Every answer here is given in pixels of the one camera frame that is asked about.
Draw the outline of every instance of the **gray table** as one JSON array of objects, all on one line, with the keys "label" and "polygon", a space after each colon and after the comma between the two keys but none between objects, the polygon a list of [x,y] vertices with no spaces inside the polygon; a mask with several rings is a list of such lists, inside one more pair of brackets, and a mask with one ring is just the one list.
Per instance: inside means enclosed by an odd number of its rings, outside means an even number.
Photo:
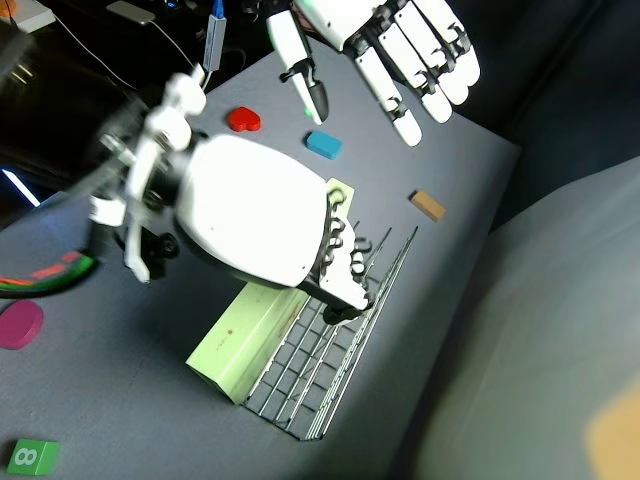
[{"label": "gray table", "polygon": [[[315,126],[293,86],[278,81],[275,55],[212,92],[193,124],[229,132],[225,115],[247,105],[260,113],[263,128],[245,136],[354,186],[351,217],[372,237],[393,227],[390,254],[420,227],[328,435],[297,442],[184,365],[240,281],[183,249],[166,279],[144,286],[124,269],[114,245],[110,261],[85,284],[38,300],[46,323],[34,343],[0,351],[4,460],[16,438],[28,437],[60,442],[51,478],[61,479],[363,478],[388,471],[518,149],[456,115],[436,124],[405,92],[424,132],[409,148],[349,61],[313,48],[331,102],[322,130],[344,142],[338,160],[304,147]],[[415,189],[446,205],[443,221],[433,223],[409,203]],[[32,271],[75,248],[86,212],[80,202],[2,232],[2,273]]]}]

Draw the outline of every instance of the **green cube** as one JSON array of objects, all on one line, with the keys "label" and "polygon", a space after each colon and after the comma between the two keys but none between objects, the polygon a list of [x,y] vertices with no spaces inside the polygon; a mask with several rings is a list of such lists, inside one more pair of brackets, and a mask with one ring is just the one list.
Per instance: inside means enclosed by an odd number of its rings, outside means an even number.
[{"label": "green cube", "polygon": [[58,442],[21,438],[11,454],[8,473],[18,475],[48,475],[58,456]]}]

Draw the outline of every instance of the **blue block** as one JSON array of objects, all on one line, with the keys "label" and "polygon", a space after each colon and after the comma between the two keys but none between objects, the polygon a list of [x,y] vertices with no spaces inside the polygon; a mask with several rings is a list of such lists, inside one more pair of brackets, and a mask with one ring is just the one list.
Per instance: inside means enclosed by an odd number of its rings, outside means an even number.
[{"label": "blue block", "polygon": [[335,160],[342,150],[342,142],[331,135],[315,131],[307,137],[307,148],[318,155]]}]

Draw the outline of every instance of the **metal rack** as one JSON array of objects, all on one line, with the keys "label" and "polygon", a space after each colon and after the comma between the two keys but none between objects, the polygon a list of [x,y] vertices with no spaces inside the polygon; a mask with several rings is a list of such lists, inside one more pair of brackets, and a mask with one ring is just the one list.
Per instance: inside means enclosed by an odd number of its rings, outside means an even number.
[{"label": "metal rack", "polygon": [[374,305],[342,326],[324,323],[324,304],[308,299],[280,347],[253,386],[244,406],[298,440],[327,432],[362,352],[393,288],[418,227],[384,276],[373,277],[391,229],[366,259],[365,278],[378,284]]}]

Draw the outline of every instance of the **green block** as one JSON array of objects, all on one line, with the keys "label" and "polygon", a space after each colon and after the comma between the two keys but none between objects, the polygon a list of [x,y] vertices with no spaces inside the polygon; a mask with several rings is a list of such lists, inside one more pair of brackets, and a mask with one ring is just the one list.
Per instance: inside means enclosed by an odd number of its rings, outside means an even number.
[{"label": "green block", "polygon": [[[342,208],[348,212],[353,188],[335,178],[327,182],[328,192],[337,187],[346,195]],[[244,403],[308,298],[294,288],[247,284],[187,359],[187,365],[233,403]]]},{"label": "green block", "polygon": [[13,449],[8,473],[18,475],[48,475],[58,456],[58,442],[21,438]]}]

